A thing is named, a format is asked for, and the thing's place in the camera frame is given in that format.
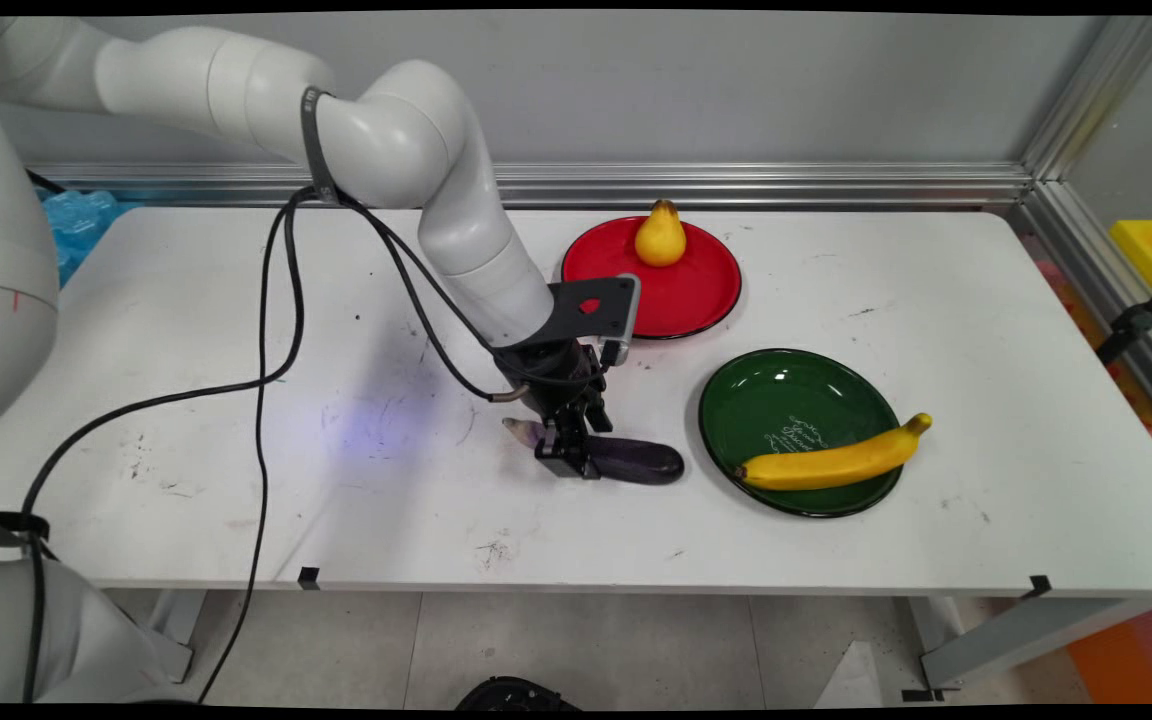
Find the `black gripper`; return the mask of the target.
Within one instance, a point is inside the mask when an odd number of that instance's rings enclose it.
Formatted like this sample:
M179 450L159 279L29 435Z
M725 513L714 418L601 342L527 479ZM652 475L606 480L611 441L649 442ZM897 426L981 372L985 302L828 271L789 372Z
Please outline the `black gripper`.
M596 433L614 427L605 411L605 379L594 347L563 340L498 348L494 361L511 386L526 386L522 404L543 420L532 456L556 477L602 479L588 446L586 420Z

